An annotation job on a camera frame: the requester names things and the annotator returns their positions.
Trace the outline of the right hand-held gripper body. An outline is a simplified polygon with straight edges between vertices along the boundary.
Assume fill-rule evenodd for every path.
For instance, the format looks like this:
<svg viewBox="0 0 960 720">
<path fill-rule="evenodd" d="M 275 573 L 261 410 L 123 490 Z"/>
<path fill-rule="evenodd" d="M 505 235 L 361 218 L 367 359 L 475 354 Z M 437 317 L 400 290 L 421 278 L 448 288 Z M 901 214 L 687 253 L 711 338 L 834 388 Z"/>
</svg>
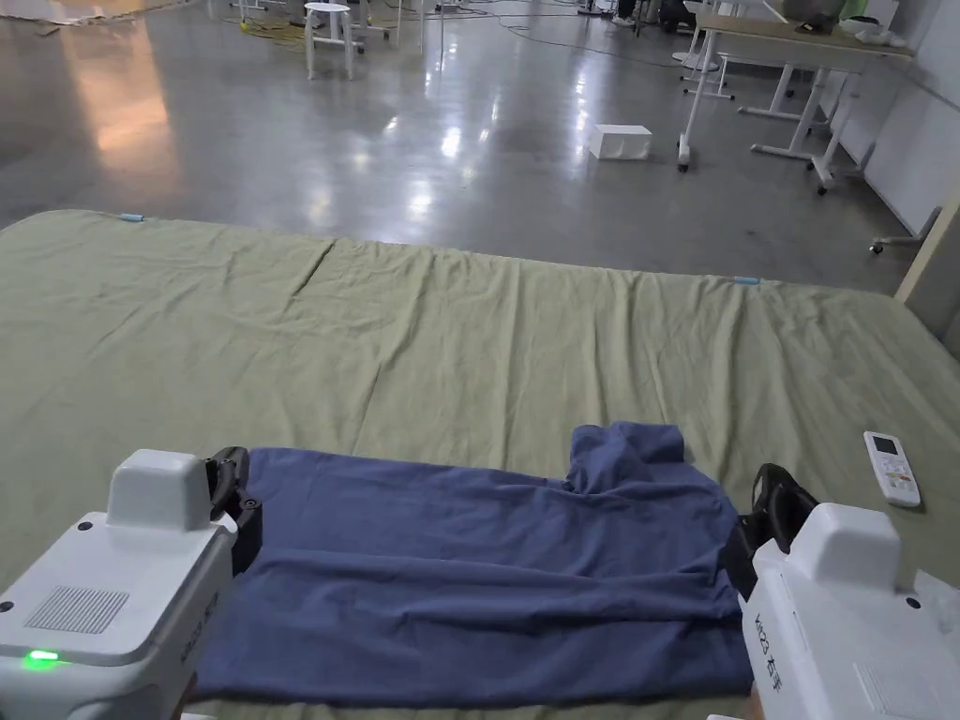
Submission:
<svg viewBox="0 0 960 720">
<path fill-rule="evenodd" d="M 929 606 L 898 586 L 901 538 L 883 513 L 815 507 L 788 551 L 723 551 L 762 719 L 955 719 L 957 659 Z"/>
</svg>

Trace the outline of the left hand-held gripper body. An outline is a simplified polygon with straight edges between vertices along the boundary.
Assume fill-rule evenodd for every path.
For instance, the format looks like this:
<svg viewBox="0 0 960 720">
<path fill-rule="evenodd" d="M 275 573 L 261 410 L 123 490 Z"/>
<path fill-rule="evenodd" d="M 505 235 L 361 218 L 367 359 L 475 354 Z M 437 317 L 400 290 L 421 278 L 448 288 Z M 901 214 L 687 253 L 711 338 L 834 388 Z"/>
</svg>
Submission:
<svg viewBox="0 0 960 720">
<path fill-rule="evenodd" d="M 210 519 L 204 462 L 141 449 L 1 603 L 5 719 L 188 719 L 207 630 L 261 550 L 263 509 Z"/>
</svg>

